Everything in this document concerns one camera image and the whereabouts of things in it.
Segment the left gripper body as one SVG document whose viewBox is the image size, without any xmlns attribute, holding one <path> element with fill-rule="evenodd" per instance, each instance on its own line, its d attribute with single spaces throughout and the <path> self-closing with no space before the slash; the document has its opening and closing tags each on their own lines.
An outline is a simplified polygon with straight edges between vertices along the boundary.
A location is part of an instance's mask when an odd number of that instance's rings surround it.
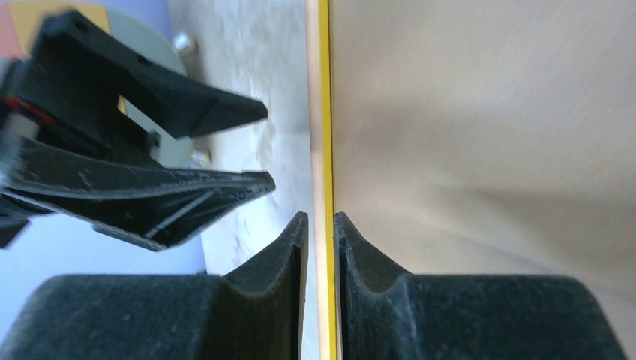
<svg viewBox="0 0 636 360">
<path fill-rule="evenodd" d="M 87 80 L 63 79 L 51 55 L 8 60 L 1 71 L 1 142 L 23 137 L 99 161 L 157 167 L 152 135 L 100 99 L 104 90 L 82 90 Z M 1 192 L 1 245 L 8 245 L 36 215 L 53 211 Z"/>
</svg>

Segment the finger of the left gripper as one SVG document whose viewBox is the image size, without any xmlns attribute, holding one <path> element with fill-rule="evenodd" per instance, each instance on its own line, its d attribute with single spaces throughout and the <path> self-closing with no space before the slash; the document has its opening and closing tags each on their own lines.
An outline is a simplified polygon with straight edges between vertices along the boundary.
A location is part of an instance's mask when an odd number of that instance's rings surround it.
<svg viewBox="0 0 636 360">
<path fill-rule="evenodd" d="M 119 42 L 76 10 L 43 19 L 33 58 L 51 55 L 65 80 L 87 80 L 82 90 L 100 99 L 131 102 L 171 137 L 204 135 L 266 119 L 265 104 L 214 88 L 159 65 Z"/>
<path fill-rule="evenodd" d="M 162 251 L 276 188 L 268 172 L 131 166 L 14 137 L 1 141 L 1 193 Z"/>
</svg>

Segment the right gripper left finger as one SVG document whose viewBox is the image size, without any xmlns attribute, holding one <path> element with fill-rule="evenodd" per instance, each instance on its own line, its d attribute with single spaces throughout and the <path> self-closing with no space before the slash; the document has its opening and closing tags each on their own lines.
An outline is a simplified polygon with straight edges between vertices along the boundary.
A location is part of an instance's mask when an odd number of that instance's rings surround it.
<svg viewBox="0 0 636 360">
<path fill-rule="evenodd" d="M 228 274 L 68 274 L 44 281 L 3 359 L 298 359 L 308 215 Z"/>
</svg>

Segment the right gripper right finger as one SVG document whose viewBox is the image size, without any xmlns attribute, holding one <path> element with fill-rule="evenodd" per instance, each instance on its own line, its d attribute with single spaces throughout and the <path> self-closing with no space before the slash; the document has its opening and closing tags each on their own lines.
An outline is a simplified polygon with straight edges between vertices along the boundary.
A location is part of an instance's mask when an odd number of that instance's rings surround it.
<svg viewBox="0 0 636 360">
<path fill-rule="evenodd" d="M 345 359 L 624 359 L 593 294 L 534 274 L 414 274 L 334 216 Z"/>
</svg>

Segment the brown cardboard backing board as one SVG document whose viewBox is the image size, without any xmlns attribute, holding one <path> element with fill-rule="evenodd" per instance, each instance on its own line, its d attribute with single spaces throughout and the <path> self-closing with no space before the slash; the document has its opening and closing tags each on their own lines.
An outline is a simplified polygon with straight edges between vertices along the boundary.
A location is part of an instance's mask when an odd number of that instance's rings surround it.
<svg viewBox="0 0 636 360">
<path fill-rule="evenodd" d="M 635 3 L 332 1 L 334 206 L 415 273 L 567 275 L 635 357 Z"/>
</svg>

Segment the yellow picture frame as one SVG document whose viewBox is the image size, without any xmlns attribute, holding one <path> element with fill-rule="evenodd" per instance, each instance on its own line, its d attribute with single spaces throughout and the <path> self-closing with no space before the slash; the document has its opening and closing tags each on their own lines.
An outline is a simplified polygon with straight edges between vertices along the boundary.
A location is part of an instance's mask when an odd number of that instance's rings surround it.
<svg viewBox="0 0 636 360">
<path fill-rule="evenodd" d="M 329 1 L 304 3 L 313 182 L 313 238 L 321 359 L 342 359 L 334 231 L 332 45 Z"/>
</svg>

